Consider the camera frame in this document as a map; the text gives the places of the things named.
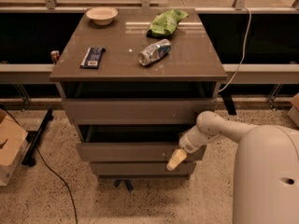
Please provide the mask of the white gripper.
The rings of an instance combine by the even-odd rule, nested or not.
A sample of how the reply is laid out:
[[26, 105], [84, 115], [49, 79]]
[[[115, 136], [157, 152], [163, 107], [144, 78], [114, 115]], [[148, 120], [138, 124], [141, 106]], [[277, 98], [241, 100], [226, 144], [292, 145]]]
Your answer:
[[197, 126], [193, 126], [179, 138], [180, 149], [173, 152], [166, 168], [169, 171], [175, 170], [187, 158], [187, 153], [194, 153], [201, 146], [215, 141], [218, 137], [217, 134], [205, 133]]

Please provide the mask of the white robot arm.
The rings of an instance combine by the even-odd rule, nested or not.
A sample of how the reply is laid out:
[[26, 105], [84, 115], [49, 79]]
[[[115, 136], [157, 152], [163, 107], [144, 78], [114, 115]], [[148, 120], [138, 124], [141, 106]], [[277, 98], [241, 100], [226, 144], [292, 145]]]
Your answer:
[[233, 224], [299, 224], [299, 131], [230, 121], [205, 111], [178, 141], [173, 171], [201, 146], [226, 137], [237, 143]]

